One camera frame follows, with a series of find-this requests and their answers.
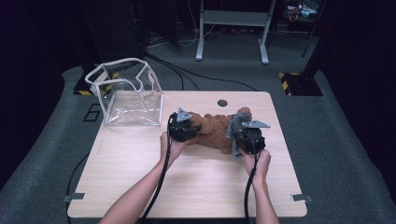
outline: transparent plastic container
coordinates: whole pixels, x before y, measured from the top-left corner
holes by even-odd
[[[145,61],[102,63],[85,76],[99,99],[105,126],[161,126],[163,90]]]

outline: forearm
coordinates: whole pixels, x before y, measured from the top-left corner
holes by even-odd
[[[136,223],[158,185],[162,170],[163,162],[158,162],[147,175],[117,199],[100,223]]]
[[[271,203],[268,186],[261,178],[253,178],[253,190],[256,197],[256,221],[257,224],[277,224],[275,209]]]

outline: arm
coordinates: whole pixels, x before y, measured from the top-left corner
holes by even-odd
[[[254,156],[242,151],[247,173],[250,175],[254,166]],[[256,221],[257,224],[277,224],[279,219],[276,216],[275,209],[271,203],[268,193],[268,186],[265,180],[268,173],[268,167],[271,161],[271,155],[267,150],[261,152],[257,163],[256,174],[253,177],[252,186],[256,198]]]
[[[161,135],[161,157],[157,164],[147,175],[130,187],[105,213],[100,223],[136,223],[156,189],[163,171],[165,154],[167,149],[167,133]],[[184,146],[188,142],[180,143],[174,141],[171,148],[168,167],[178,158]]]

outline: stuffed animal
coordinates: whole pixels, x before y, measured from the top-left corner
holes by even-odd
[[[248,107],[242,107],[237,111],[237,114],[251,112]],[[227,138],[227,129],[231,115],[210,115],[205,114],[203,117],[194,112],[189,112],[192,115],[191,125],[202,125],[201,131],[197,136],[190,141],[190,144],[201,144],[207,147],[218,148],[223,154],[231,154],[233,152],[233,140]]]

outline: gray carpet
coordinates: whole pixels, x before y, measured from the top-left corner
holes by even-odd
[[[219,35],[206,40],[201,62],[195,61],[196,42],[179,48],[161,44],[148,48],[148,52],[199,75],[243,82],[272,95],[302,191],[314,199],[307,204],[305,217],[281,218],[281,223],[396,223],[396,206],[384,180],[349,127],[326,77],[321,72],[315,76],[322,97],[286,96],[283,92],[278,73],[303,71],[315,42],[302,58],[305,40],[297,34],[277,33],[268,49],[270,63],[262,65],[258,38]],[[180,78],[173,71],[150,59],[147,61],[164,90],[181,91]],[[67,223],[63,198],[69,176],[90,151],[100,125],[100,121],[83,121],[97,99],[73,94],[81,75],[80,67],[64,72],[61,101],[30,153],[0,192],[0,223]],[[232,82],[189,76],[202,91],[252,91]],[[184,90],[195,88],[185,80]],[[72,191],[83,165],[72,179]],[[97,221],[97,218],[72,219],[72,223]],[[150,221],[240,222],[239,219]]]

